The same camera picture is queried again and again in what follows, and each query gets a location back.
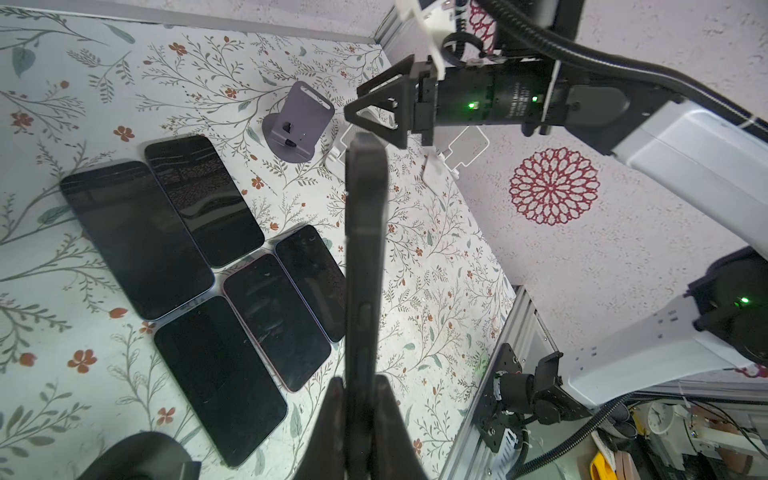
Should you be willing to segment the dark grey round stand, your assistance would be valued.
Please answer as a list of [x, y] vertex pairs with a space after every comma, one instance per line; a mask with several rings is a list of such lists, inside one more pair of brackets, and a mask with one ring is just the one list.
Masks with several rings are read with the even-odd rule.
[[159, 432], [131, 435], [106, 450], [79, 479], [200, 478], [201, 462], [172, 437]]

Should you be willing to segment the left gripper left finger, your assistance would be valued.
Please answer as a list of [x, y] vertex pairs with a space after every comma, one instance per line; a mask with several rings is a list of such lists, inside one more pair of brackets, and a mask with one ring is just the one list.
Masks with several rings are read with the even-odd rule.
[[346, 403], [343, 380], [334, 377], [316, 419], [295, 480], [341, 480], [345, 478]]

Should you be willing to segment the phone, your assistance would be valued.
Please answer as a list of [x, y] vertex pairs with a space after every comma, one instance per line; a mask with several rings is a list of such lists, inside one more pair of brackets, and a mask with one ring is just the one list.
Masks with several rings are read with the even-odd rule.
[[59, 187], [142, 319], [155, 321], [213, 287], [211, 268], [146, 163], [72, 172]]
[[264, 244], [261, 228], [208, 138], [152, 143], [144, 156], [210, 267], [223, 268]]
[[277, 258], [258, 257], [226, 278], [223, 291], [286, 389], [299, 391], [331, 346]]
[[385, 257], [388, 161], [371, 133], [346, 152], [346, 473], [367, 479], [373, 449], [378, 333]]
[[285, 399], [225, 298], [160, 327], [154, 343], [227, 466], [242, 465], [286, 417]]
[[312, 225], [284, 236], [274, 255], [324, 330], [337, 343], [346, 333], [346, 278]]

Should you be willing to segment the far right white stand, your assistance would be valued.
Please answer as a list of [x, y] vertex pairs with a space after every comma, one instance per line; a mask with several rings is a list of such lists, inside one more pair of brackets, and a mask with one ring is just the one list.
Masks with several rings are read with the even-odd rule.
[[425, 148], [422, 180], [437, 188], [448, 174], [457, 179], [459, 169], [468, 168], [489, 146], [488, 137], [477, 126], [436, 127], [433, 145]]

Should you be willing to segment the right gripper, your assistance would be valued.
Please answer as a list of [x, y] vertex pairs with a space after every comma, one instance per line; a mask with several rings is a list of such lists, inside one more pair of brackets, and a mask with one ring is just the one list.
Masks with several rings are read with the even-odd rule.
[[[429, 62], [416, 62], [409, 55], [386, 71], [365, 82], [357, 89], [357, 99], [344, 107], [344, 117], [350, 124], [375, 134], [381, 140], [399, 148], [408, 146], [408, 134], [421, 136], [421, 145], [434, 145], [437, 70]], [[388, 127], [379, 121], [361, 116], [368, 107], [389, 112], [395, 121]]]

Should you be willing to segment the rear grey round stand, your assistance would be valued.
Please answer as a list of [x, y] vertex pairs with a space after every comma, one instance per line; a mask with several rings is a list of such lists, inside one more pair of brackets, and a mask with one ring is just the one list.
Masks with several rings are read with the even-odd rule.
[[300, 164], [312, 160], [315, 147], [335, 114], [333, 104], [302, 81], [291, 87], [282, 109], [268, 114], [262, 132], [280, 160]]

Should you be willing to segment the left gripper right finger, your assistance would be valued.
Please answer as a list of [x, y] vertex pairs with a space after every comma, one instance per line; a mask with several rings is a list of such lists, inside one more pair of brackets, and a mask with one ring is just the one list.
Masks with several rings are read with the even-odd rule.
[[412, 445], [388, 379], [377, 375], [373, 416], [373, 478], [427, 478]]

